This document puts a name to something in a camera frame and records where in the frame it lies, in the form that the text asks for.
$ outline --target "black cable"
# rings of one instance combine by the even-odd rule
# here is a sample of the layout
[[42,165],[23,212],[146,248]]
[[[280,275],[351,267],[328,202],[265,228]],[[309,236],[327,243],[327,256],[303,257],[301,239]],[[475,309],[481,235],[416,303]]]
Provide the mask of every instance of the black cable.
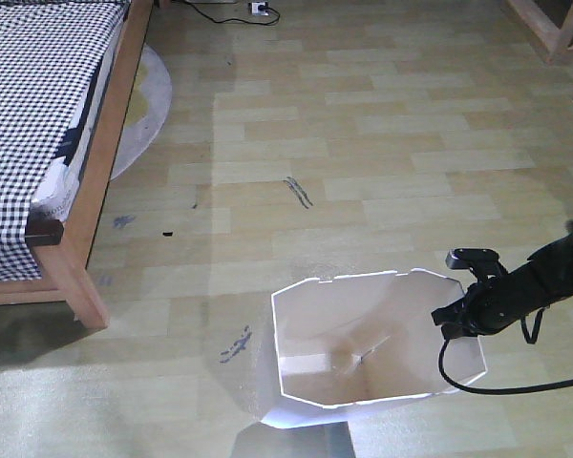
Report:
[[439,359],[438,359],[439,373],[446,382],[448,382],[454,388],[458,388],[462,391],[466,391],[468,393],[473,393],[473,394],[505,395],[505,394],[538,393],[541,391],[549,391],[552,389],[568,388],[570,386],[573,386],[573,379],[562,380],[561,382],[554,382],[551,384],[519,386],[515,388],[476,388],[474,386],[462,385],[459,382],[451,379],[450,376],[448,376],[448,374],[446,374],[446,371],[444,370],[443,359],[444,359],[444,354],[446,352],[446,348],[448,348],[449,342],[450,339],[446,339],[443,343],[443,346],[441,346],[441,350],[439,351]]
[[214,17],[206,14],[205,12],[203,12],[202,10],[200,10],[197,5],[195,3],[189,2],[187,0],[173,0],[177,3],[183,3],[185,5],[188,5],[189,7],[193,8],[195,11],[197,11],[201,16],[205,17],[206,19],[208,19],[209,21],[214,22],[215,24],[247,24],[249,26],[275,26],[276,24],[278,24],[278,21],[280,21],[280,13],[277,12],[275,9],[270,8],[270,7],[265,7],[265,6],[260,6],[259,7],[259,11],[269,11],[272,14],[274,14],[276,17],[273,18],[271,21],[268,22],[254,22],[254,21],[247,21],[245,19],[241,19],[239,17],[230,17],[228,19],[215,19]]

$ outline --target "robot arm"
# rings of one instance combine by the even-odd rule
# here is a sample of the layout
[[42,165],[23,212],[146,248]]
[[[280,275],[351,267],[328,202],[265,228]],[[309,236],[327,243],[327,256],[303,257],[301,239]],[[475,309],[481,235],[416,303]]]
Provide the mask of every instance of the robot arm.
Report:
[[446,339],[497,334],[529,313],[573,296],[573,232],[545,245],[510,273],[499,255],[487,249],[452,250],[446,263],[469,269],[477,278],[462,299],[432,313]]

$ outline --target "power strip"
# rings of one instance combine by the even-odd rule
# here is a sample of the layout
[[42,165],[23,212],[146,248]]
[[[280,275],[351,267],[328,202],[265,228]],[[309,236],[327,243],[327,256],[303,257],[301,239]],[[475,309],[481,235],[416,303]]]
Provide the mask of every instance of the power strip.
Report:
[[248,10],[253,16],[269,16],[269,12],[266,10],[267,7],[269,7],[269,2],[250,2],[248,4]]

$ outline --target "wooden bed frame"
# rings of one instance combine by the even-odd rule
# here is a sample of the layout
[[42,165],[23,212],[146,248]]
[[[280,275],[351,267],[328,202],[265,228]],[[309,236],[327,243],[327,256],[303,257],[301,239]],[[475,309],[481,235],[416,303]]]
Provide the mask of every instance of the wooden bed frame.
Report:
[[[169,0],[159,2],[164,5]],[[132,0],[115,64],[68,221],[29,224],[26,242],[43,278],[0,282],[0,304],[65,301],[84,326],[108,326],[109,313],[87,273],[97,223],[110,180],[153,0]]]
[[564,21],[557,27],[534,0],[503,0],[503,7],[512,12],[534,35],[537,52],[545,63],[552,63],[573,52],[573,3]]

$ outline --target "floor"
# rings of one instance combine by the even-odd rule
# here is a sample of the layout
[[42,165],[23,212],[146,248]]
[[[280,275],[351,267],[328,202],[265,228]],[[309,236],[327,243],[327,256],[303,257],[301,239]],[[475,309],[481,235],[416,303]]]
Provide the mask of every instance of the floor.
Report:
[[[543,65],[498,0],[270,6],[276,27],[185,5],[152,18],[174,100],[106,200],[90,271],[111,326],[0,307],[0,457],[573,458],[573,388],[256,421],[272,292],[415,267],[466,286],[450,248],[493,248],[511,270],[573,219],[573,65]],[[537,345],[517,326],[482,344],[478,385],[573,377],[573,298]]]

